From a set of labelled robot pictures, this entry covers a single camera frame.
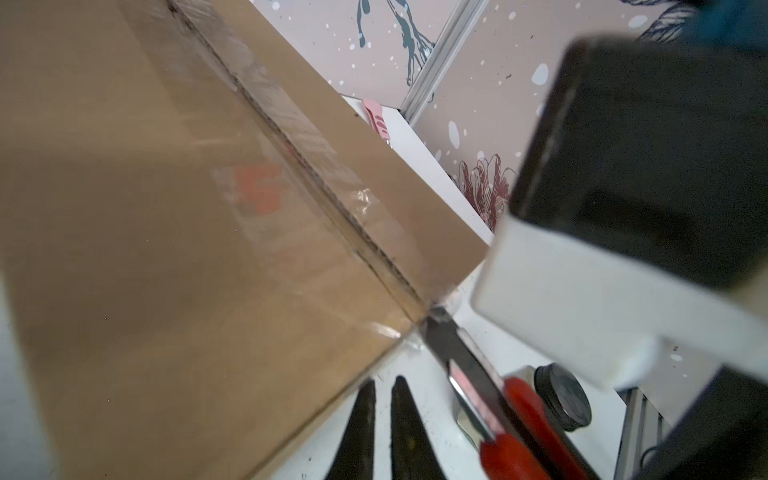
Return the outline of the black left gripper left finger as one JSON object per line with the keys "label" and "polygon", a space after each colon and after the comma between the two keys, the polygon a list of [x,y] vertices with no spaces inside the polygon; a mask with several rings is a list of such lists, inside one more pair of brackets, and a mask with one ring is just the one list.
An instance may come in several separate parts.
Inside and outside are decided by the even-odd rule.
{"label": "black left gripper left finger", "polygon": [[374,476],[376,387],[366,380],[358,390],[326,480],[372,480]]}

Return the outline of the red black utility knife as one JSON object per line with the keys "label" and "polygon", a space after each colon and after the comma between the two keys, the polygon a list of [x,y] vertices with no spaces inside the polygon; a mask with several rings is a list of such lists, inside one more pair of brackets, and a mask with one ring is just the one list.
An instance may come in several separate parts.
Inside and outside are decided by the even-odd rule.
{"label": "red black utility knife", "polygon": [[440,305],[421,323],[423,340],[475,431],[490,479],[596,479],[598,474],[552,418],[532,386],[502,376],[469,333]]}

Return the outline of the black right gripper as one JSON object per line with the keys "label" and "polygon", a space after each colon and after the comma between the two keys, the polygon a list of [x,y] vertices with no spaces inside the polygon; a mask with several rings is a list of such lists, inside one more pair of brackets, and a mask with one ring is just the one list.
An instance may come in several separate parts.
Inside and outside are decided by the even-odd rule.
{"label": "black right gripper", "polygon": [[765,479],[767,384],[721,368],[638,479]]}

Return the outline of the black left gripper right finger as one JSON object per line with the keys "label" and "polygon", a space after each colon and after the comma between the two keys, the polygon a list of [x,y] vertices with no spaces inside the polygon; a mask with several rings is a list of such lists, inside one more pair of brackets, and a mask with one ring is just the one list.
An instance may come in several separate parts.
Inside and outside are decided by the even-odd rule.
{"label": "black left gripper right finger", "polygon": [[391,472],[394,480],[446,480],[404,376],[391,389]]}

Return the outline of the brown cardboard express box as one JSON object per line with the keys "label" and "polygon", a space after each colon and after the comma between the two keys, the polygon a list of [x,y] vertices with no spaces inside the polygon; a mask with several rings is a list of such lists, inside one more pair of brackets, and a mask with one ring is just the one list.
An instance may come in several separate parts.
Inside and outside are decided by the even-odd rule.
{"label": "brown cardboard express box", "polygon": [[248,2],[2,3],[3,478],[265,478],[486,250]]}

